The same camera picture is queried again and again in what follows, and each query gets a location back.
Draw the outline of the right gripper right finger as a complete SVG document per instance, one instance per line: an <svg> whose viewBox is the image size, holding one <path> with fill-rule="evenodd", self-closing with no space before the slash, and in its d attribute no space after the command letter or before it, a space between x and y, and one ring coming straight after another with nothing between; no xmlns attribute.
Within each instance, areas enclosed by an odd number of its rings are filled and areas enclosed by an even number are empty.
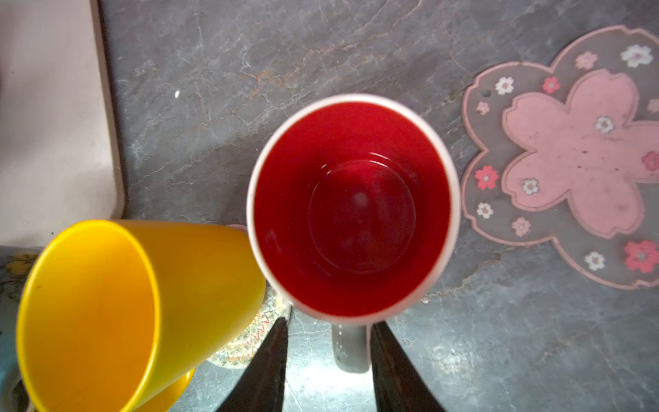
<svg viewBox="0 0 659 412"><path fill-rule="evenodd" d="M432 395L386 322L372 327L370 349L377 411L446 412Z"/></svg>

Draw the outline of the blue floral mug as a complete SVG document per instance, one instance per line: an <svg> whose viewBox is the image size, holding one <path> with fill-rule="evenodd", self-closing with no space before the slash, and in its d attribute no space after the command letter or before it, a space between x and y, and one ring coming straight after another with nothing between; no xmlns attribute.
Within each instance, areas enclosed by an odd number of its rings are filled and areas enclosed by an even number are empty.
<svg viewBox="0 0 659 412"><path fill-rule="evenodd" d="M38 247L1 247L1 410L35 411L16 354L16 325L22 290L39 256Z"/></svg>

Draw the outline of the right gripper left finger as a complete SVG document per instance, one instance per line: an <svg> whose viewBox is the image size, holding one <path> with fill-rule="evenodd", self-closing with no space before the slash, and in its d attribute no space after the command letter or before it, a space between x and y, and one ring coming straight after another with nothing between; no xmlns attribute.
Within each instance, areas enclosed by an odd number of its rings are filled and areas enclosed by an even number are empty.
<svg viewBox="0 0 659 412"><path fill-rule="evenodd" d="M216 411L282 412L287 358L288 321L280 317L233 391Z"/></svg>

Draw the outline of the pink flower coaster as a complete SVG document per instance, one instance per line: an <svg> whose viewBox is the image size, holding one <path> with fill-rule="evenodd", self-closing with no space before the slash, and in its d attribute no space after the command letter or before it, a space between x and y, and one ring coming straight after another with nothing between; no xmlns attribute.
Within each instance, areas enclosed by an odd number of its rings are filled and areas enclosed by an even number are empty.
<svg viewBox="0 0 659 412"><path fill-rule="evenodd" d="M463 97L479 154L463 175L464 216L506 245L550 242L612 288L658 284L658 38L619 25L551 65L480 73Z"/></svg>

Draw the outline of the white braided coaster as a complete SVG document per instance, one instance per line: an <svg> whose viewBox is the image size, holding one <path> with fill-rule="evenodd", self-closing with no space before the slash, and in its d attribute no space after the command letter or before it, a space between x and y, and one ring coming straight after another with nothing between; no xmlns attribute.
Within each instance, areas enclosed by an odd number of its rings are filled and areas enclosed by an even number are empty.
<svg viewBox="0 0 659 412"><path fill-rule="evenodd" d="M291 303L282 297L269 284L262 306L248 327L231 342L211 355L207 361L216 367L244 369L263 344L265 338L279 318L290 320Z"/></svg>

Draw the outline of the yellow mug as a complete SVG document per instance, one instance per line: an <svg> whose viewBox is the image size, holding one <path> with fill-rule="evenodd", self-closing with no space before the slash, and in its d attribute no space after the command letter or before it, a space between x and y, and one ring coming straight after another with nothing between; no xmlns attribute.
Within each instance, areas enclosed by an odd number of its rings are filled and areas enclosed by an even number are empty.
<svg viewBox="0 0 659 412"><path fill-rule="evenodd" d="M40 411L132 411L239 336L265 280L224 226L84 221L41 253L16 348Z"/></svg>

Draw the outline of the red interior mug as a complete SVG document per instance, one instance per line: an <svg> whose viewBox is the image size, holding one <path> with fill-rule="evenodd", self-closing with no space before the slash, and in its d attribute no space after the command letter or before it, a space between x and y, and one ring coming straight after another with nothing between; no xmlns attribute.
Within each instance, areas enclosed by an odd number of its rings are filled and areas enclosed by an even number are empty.
<svg viewBox="0 0 659 412"><path fill-rule="evenodd" d="M458 174L420 115L373 94L339 94L266 142L246 205L252 250L293 307L332 326L336 365L363 374L371 329L436 283L456 245Z"/></svg>

